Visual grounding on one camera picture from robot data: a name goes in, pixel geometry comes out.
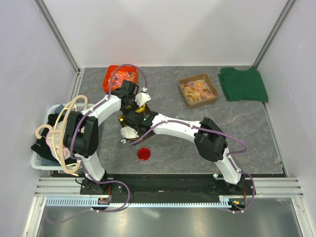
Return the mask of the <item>star candy tin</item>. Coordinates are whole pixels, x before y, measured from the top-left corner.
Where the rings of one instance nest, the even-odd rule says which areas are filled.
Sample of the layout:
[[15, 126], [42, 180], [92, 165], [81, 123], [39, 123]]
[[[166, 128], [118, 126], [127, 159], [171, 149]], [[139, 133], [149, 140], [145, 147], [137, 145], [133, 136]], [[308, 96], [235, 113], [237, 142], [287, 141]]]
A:
[[[137, 113], [144, 113], [144, 112], [151, 111], [151, 110], [150, 110], [150, 108], [148, 107], [148, 105], [145, 104], [145, 105], [143, 105], [142, 107], [136, 109], [135, 111], [136, 111]], [[123, 123], [123, 119], [124, 119], [125, 115], [126, 115], [128, 112], [129, 112], [129, 111], [123, 111], [123, 112], [122, 112], [122, 115], [120, 115], [120, 116], [118, 117], [118, 121], [119, 121], [119, 123], [120, 123], [120, 125], [121, 125], [122, 128], [125, 127], [125, 126], [127, 126], [126, 124]], [[153, 131], [150, 131], [150, 132], [148, 132], [148, 131], [137, 131], [137, 132], [138, 132], [138, 135], [139, 135], [139, 138], [137, 139], [138, 142], [136, 142], [136, 144], [139, 144], [139, 143], [145, 141], [146, 139], [148, 139], [148, 138], [150, 138], [151, 136], [154, 135], [154, 132], [153, 132]]]

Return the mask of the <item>orange candy box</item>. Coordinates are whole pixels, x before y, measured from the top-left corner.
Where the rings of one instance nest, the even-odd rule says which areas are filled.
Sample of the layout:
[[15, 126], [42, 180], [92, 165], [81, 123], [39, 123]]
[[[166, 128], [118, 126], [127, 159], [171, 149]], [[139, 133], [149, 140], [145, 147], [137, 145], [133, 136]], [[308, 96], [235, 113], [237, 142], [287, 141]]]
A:
[[[109, 92], [110, 88], [110, 79], [113, 75], [113, 72], [116, 70], [118, 65], [110, 65], [107, 69], [107, 72], [105, 74], [104, 80], [103, 80], [103, 90], [105, 93]], [[124, 80], [129, 80], [134, 83], [138, 80], [138, 71], [136, 68], [131, 66], [123, 66], [117, 70], [117, 72], [114, 74], [114, 77], [112, 79], [111, 83], [111, 90], [115, 90], [119, 87], [121, 87]]]

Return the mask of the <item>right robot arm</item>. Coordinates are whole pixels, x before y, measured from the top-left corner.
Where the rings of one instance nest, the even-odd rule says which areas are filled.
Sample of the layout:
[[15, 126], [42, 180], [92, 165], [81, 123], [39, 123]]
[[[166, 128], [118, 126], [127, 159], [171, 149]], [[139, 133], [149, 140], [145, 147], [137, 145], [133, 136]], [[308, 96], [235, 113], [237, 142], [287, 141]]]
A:
[[247, 147], [235, 137], [224, 133], [212, 119], [185, 121], [152, 111], [130, 111], [119, 121], [122, 137], [131, 141], [132, 145], [149, 135], [168, 135], [192, 142], [203, 159], [218, 167], [229, 193], [235, 195], [243, 190], [245, 176], [233, 161], [232, 154], [243, 153]]

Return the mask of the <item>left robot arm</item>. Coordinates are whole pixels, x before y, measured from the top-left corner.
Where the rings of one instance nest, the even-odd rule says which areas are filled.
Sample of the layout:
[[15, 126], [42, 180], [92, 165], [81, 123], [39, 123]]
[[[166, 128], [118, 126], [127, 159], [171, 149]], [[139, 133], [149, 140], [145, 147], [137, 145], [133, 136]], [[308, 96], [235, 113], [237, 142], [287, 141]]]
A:
[[64, 119], [67, 125], [63, 145], [69, 149], [70, 158], [80, 162], [86, 177], [92, 180], [92, 190], [97, 194], [104, 194], [108, 190], [107, 174], [96, 153], [99, 125], [118, 111], [137, 109], [135, 96], [138, 90], [137, 84], [125, 80], [121, 87], [110, 91], [91, 108], [71, 112]]

